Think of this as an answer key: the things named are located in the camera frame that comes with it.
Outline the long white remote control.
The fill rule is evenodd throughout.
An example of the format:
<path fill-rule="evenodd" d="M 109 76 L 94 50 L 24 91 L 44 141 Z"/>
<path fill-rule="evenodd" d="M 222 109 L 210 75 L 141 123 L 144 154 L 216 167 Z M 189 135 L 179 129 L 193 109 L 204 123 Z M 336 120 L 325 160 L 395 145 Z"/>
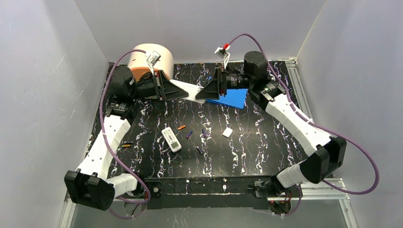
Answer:
<path fill-rule="evenodd" d="M 200 103 L 200 104 L 204 104 L 206 102 L 205 99 L 196 99 L 195 98 L 195 96 L 203 89 L 202 86 L 193 85 L 190 83 L 181 82 L 181 81 L 174 80 L 174 79 L 171 79 L 170 82 L 188 93 L 188 96 L 183 98 L 184 100 L 188 100 L 188 101 L 192 101 L 192 102 L 196 102 L 196 103 Z"/>

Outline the white battery cover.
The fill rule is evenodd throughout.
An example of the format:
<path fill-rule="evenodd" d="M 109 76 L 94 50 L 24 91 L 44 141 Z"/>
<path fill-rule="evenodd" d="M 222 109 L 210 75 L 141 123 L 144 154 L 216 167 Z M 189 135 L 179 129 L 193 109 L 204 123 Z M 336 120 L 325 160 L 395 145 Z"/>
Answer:
<path fill-rule="evenodd" d="M 222 135 L 226 138 L 229 138 L 232 134 L 233 130 L 229 127 L 226 127 L 226 129 L 223 131 Z"/>

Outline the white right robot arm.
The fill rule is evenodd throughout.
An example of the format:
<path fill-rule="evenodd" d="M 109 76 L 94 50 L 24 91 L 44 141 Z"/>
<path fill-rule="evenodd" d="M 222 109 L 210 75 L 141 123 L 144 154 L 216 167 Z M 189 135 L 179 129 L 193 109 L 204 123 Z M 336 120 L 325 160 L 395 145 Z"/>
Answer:
<path fill-rule="evenodd" d="M 249 51 L 242 71 L 216 66 L 212 78 L 195 97 L 217 100 L 228 89 L 247 89 L 251 100 L 277 119 L 303 147 L 307 159 L 284 168 L 267 181 L 257 182 L 254 189 L 280 193 L 306 182 L 318 184 L 342 165 L 346 141 L 315 128 L 305 115 L 298 114 L 285 89 L 270 79 L 268 66 L 263 53 Z"/>

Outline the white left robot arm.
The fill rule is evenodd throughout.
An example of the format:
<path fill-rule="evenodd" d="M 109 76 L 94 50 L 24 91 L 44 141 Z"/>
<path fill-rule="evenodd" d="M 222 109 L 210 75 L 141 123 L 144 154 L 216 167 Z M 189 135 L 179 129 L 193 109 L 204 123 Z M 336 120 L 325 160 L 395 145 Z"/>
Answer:
<path fill-rule="evenodd" d="M 107 108 L 100 107 L 101 131 L 84 160 L 76 170 L 67 171 L 64 182 L 73 203 L 105 211 L 114 199 L 135 191 L 144 184 L 137 175 L 127 171 L 109 178 L 109 166 L 116 150 L 129 131 L 136 116 L 137 99 L 156 97 L 167 101 L 187 98 L 189 93 L 168 79 L 163 70 L 144 73 L 136 81 L 126 66 L 111 69 L 105 94 L 111 96 Z"/>

